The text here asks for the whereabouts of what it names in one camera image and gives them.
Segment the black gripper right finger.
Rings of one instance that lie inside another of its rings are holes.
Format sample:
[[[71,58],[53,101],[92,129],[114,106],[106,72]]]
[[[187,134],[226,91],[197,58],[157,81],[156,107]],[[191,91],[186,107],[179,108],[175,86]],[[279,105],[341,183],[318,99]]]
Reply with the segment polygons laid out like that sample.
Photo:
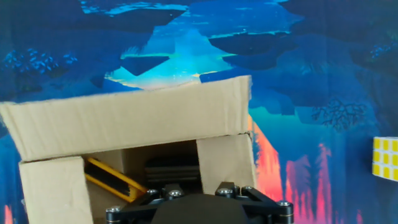
[[[249,218],[261,217],[263,223],[294,224],[294,205],[286,200],[274,201],[251,186],[239,187],[234,182],[222,182],[215,195],[231,198],[243,208]]]

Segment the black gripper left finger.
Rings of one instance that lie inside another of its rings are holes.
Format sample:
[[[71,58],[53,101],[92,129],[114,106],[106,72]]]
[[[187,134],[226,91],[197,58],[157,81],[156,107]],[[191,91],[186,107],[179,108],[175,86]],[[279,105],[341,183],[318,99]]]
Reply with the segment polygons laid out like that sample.
[[[161,190],[149,189],[143,196],[125,207],[113,206],[106,209],[106,224],[130,223],[153,217],[165,202],[181,198],[184,191],[178,184],[167,184]]]

